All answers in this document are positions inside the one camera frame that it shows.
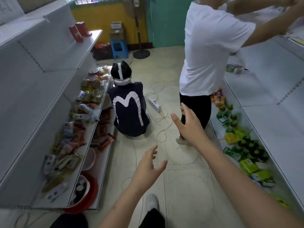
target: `floor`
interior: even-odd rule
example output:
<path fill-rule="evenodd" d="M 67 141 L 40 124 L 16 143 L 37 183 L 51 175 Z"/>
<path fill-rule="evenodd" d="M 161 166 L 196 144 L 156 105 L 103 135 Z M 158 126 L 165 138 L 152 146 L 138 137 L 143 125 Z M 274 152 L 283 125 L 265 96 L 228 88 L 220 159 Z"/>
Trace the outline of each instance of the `floor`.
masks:
<path fill-rule="evenodd" d="M 131 62 L 132 80 L 143 83 L 144 94 L 149 92 L 157 94 L 157 102 L 162 105 L 161 114 L 147 105 L 151 114 L 149 130 L 145 136 L 132 139 L 117 134 L 117 141 L 112 146 L 108 161 L 100 202 L 101 209 L 98 212 L 85 213 L 89 227 L 99 227 L 115 200 L 130 183 L 143 153 L 156 144 L 158 154 L 154 166 L 164 159 L 168 159 L 168 165 L 139 201 L 129 228 L 137 228 L 140 225 L 146 214 L 144 204 L 146 196 L 150 193 L 158 197 L 160 211 L 166 219 L 168 228 L 244 227 L 206 161 L 193 147 L 178 145 L 175 141 L 179 132 L 172 123 L 170 113 L 181 114 L 179 76 L 184 63 L 184 46 L 155 48 L 150 51 L 151 55 L 146 59 L 132 59 L 131 54 L 125 61 Z M 113 60 L 98 63 L 112 64 Z M 206 133 L 218 145 L 210 124 L 206 128 Z M 57 216 L 49 214 L 35 223 L 33 228 L 41 225 L 49 227 Z"/>

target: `dark sweater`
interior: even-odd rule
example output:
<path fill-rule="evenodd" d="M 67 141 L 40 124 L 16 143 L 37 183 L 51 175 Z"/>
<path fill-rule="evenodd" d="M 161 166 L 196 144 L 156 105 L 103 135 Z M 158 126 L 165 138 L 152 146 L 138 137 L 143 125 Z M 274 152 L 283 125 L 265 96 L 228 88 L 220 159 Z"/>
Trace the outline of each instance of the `dark sweater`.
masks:
<path fill-rule="evenodd" d="M 114 125 L 125 135 L 137 137 L 146 132 L 150 123 L 141 82 L 116 86 L 109 90 L 116 118 Z"/>

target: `shoe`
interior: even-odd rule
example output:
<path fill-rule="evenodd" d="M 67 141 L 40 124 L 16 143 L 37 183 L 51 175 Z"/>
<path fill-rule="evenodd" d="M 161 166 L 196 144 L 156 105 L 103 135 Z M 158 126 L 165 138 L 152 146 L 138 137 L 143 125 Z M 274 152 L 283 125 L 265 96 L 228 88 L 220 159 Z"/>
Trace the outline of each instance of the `shoe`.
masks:
<path fill-rule="evenodd" d="M 176 138 L 176 142 L 181 145 L 189 146 L 189 142 L 187 142 L 186 140 L 181 140 L 180 137 Z"/>
<path fill-rule="evenodd" d="M 154 194 L 149 194 L 146 199 L 146 211 L 150 211 L 153 208 L 159 211 L 158 199 Z"/>

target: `blue stool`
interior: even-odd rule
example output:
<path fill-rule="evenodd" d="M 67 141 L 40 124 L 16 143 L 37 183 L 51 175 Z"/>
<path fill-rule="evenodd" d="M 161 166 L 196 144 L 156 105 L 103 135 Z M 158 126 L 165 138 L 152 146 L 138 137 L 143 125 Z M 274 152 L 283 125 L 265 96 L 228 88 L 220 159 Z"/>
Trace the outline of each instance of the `blue stool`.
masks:
<path fill-rule="evenodd" d="M 114 59 L 116 59 L 117 56 L 122 56 L 126 59 L 129 57 L 129 50 L 124 40 L 111 40 L 111 47 Z"/>

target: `black pants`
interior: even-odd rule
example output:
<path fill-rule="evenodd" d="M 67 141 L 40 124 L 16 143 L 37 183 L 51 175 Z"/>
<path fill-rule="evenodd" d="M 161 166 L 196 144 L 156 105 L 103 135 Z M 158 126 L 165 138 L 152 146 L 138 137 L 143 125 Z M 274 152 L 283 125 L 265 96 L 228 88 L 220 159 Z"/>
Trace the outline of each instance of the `black pants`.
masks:
<path fill-rule="evenodd" d="M 201 122 L 202 127 L 205 129 L 211 116 L 211 98 L 210 95 L 203 96 L 185 96 L 179 93 L 181 103 L 193 110 Z M 186 117 L 181 116 L 181 122 L 186 123 Z"/>
<path fill-rule="evenodd" d="M 157 209 L 147 212 L 139 228 L 165 228 L 165 219 Z"/>

